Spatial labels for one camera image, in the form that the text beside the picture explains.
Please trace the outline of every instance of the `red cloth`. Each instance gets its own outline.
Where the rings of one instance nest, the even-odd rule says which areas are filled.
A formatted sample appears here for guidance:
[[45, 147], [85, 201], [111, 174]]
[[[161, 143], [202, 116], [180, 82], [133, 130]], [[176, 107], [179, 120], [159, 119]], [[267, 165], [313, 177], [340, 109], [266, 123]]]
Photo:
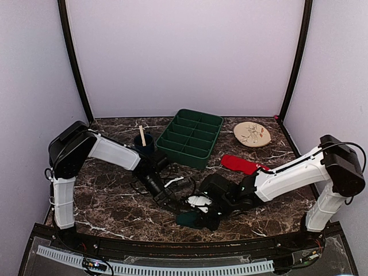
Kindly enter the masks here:
[[245, 159], [227, 154], [223, 156], [221, 164], [232, 171], [242, 171], [243, 173], [248, 175], [254, 173], [259, 167], [262, 167], [267, 171], [270, 169], [264, 165], [253, 163]]

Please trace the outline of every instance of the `small stick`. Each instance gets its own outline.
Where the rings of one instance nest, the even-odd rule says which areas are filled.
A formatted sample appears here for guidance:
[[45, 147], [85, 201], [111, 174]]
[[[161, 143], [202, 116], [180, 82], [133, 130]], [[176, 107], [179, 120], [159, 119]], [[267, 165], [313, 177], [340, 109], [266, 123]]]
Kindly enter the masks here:
[[140, 137], [142, 138], [142, 145], [143, 147], [146, 146], [146, 143], [145, 143], [145, 138], [144, 138], [144, 133], [143, 133], [143, 126], [139, 126], [139, 132], [140, 132]]

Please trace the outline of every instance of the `green plastic tray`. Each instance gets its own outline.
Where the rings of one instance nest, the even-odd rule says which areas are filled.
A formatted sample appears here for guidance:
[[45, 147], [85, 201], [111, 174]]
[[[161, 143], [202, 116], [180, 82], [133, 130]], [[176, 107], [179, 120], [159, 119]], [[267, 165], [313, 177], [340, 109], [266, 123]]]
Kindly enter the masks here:
[[223, 122], [219, 116], [181, 109], [157, 139], [157, 148], [170, 161], [201, 170], [207, 165]]

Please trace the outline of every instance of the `dark blue cup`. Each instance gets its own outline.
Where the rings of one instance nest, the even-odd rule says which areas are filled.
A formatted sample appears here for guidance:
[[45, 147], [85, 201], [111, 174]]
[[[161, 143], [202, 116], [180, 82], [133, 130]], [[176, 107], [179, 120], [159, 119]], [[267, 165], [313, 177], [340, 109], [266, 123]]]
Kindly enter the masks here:
[[150, 135], [149, 133], [145, 133], [144, 134], [144, 138], [145, 138], [145, 144], [146, 146], [143, 147], [142, 145], [142, 138], [140, 135], [137, 135], [134, 138], [134, 147], [140, 151], [143, 154], [146, 155], [150, 155], [155, 151], [155, 143], [154, 143], [154, 138], [152, 135]]

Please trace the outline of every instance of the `brown marble surface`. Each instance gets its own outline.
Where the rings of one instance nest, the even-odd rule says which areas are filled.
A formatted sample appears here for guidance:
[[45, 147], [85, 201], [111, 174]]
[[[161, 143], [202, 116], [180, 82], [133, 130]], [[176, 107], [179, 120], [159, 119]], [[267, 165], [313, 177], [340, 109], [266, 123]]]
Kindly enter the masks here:
[[[91, 128], [127, 145], [139, 134], [139, 125], [151, 132], [155, 139], [164, 131], [171, 118], [98, 119]], [[265, 126], [272, 142], [261, 148], [241, 145], [232, 130], [243, 121]], [[232, 154], [274, 168], [294, 159], [294, 155], [273, 118], [227, 117], [205, 170], [173, 164], [171, 176], [192, 176], [196, 182], [209, 174], [240, 182], [244, 174], [220, 166], [221, 157]], [[162, 172], [165, 176], [168, 169]], [[309, 186], [286, 193], [260, 208], [247, 212], [233, 212], [221, 221], [218, 230], [191, 229], [175, 223], [175, 215], [162, 210], [150, 195], [137, 194], [130, 186], [134, 182], [130, 171], [121, 167], [89, 159], [84, 164], [75, 184], [75, 221], [78, 232], [91, 235], [149, 242], [220, 242], [274, 236], [295, 232], [303, 214], [315, 199]], [[144, 192], [139, 182], [134, 186]], [[179, 194], [190, 194], [191, 187], [177, 188]]]

